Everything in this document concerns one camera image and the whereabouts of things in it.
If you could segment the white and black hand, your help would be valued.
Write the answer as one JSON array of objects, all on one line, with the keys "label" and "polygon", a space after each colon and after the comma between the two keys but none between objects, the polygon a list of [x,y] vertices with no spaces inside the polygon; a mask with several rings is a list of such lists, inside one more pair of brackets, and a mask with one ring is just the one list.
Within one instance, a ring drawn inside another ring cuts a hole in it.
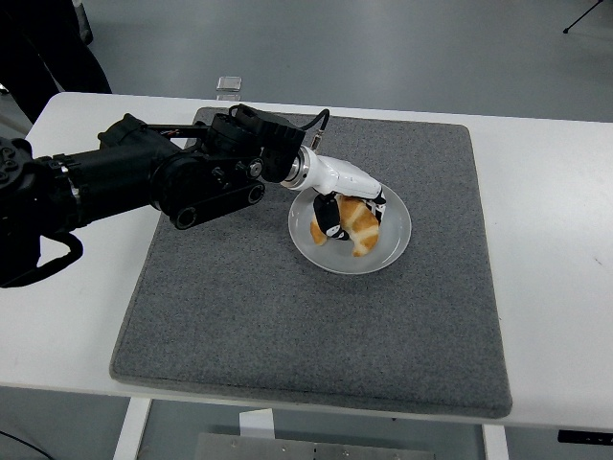
[{"label": "white and black hand", "polygon": [[318,192],[313,200],[315,222],[332,239],[348,240],[349,225],[341,222],[339,199],[357,198],[381,223],[387,201],[382,185],[348,161],[318,155],[305,149],[306,187]]}]

